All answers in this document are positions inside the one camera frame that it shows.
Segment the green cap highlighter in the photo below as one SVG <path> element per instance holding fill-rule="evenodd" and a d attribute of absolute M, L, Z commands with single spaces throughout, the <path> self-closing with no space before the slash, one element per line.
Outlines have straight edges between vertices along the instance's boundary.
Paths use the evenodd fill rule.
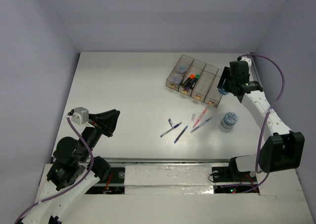
<path fill-rule="evenodd" d="M 196 74 L 195 77 L 192 79 L 191 84 L 190 84 L 190 89 L 193 89 L 197 83 L 197 81 L 200 78 L 200 74 Z"/>

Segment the orange cap highlighter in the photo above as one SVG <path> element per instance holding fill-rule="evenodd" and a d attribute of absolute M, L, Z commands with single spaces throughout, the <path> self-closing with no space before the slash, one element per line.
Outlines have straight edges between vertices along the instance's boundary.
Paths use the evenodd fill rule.
<path fill-rule="evenodd" d="M 192 81 L 192 79 L 195 77 L 195 75 L 194 74 L 191 74 L 186 80 L 185 80 L 185 82 L 182 84 L 182 86 L 184 87 L 184 88 L 189 88 L 189 86 L 190 86 L 190 84 L 191 84 L 191 81 Z"/>

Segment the purple cap highlighter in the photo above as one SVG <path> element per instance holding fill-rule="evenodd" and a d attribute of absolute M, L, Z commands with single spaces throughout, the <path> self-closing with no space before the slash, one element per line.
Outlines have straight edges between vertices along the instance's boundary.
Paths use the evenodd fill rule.
<path fill-rule="evenodd" d="M 194 82 L 195 82 L 195 78 L 191 78 L 191 77 L 187 78 L 185 82 L 183 83 L 184 90 L 188 91 L 192 89 Z"/>

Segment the blue white tub front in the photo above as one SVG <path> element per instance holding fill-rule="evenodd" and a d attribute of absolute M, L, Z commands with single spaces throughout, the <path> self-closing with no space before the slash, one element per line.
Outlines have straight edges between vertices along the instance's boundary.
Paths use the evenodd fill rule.
<path fill-rule="evenodd" d="M 225 114 L 221 121 L 221 125 L 226 129 L 232 129 L 233 126 L 238 122 L 238 116 L 234 112 L 228 112 Z"/>

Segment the clear jar blue clips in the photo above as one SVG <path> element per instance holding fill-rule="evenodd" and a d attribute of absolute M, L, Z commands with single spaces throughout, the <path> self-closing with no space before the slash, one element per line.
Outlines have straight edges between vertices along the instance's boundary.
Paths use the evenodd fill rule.
<path fill-rule="evenodd" d="M 181 64 L 177 67 L 177 71 L 180 73 L 180 74 L 185 74 L 187 72 L 189 68 L 189 65 L 186 65 L 186 64 Z"/>

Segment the clear pen cap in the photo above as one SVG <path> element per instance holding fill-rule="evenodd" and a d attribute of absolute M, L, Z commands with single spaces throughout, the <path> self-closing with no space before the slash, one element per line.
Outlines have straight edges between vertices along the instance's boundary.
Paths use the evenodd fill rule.
<path fill-rule="evenodd" d="M 195 114 L 195 113 L 193 113 L 193 114 L 192 114 L 192 117 L 191 117 L 191 121 L 192 121 L 192 122 L 194 122 L 194 121 L 195 121 L 195 116 L 196 116 L 196 114 Z"/>

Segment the clear jar purple clips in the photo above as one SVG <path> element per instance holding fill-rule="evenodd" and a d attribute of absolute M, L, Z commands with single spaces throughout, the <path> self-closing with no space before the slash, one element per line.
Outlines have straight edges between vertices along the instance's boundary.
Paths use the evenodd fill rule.
<path fill-rule="evenodd" d="M 180 84 L 183 80 L 183 75 L 182 74 L 174 74 L 172 77 L 172 81 L 176 84 Z"/>

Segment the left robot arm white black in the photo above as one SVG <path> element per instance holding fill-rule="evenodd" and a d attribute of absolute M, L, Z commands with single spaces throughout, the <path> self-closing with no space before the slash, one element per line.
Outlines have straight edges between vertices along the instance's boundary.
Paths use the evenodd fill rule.
<path fill-rule="evenodd" d="M 108 179 L 111 165 L 104 158 L 93 156 L 92 150 L 101 136 L 113 136 L 119 115 L 116 109 L 90 114 L 83 107 L 67 114 L 67 122 L 78 138 L 67 136 L 59 140 L 39 201 L 17 218 L 17 224 L 62 224 L 90 188 Z"/>

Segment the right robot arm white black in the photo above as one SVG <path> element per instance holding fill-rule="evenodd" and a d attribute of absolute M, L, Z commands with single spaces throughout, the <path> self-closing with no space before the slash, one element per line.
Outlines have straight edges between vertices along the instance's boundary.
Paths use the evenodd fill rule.
<path fill-rule="evenodd" d="M 234 181 L 251 172 L 269 174 L 298 168 L 305 143 L 303 134 L 294 132 L 277 115 L 260 83 L 250 80 L 250 66 L 251 60 L 246 57 L 231 61 L 217 86 L 219 91 L 236 96 L 261 128 L 257 153 L 231 158 L 227 171 L 219 174 Z"/>

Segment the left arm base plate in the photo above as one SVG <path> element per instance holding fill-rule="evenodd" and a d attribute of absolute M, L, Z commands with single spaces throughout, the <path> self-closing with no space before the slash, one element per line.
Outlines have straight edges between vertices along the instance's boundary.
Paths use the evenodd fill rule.
<path fill-rule="evenodd" d="M 108 184 L 108 186 L 122 186 L 125 179 L 125 167 L 113 167 L 110 169 L 109 176 L 100 181 L 100 184 Z"/>

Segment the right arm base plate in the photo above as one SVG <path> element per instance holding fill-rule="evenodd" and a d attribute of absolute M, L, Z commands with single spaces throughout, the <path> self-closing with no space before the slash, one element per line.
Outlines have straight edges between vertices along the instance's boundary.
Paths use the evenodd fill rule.
<path fill-rule="evenodd" d="M 250 171 L 240 172 L 230 167 L 212 167 L 211 181 L 214 183 L 249 181 Z"/>

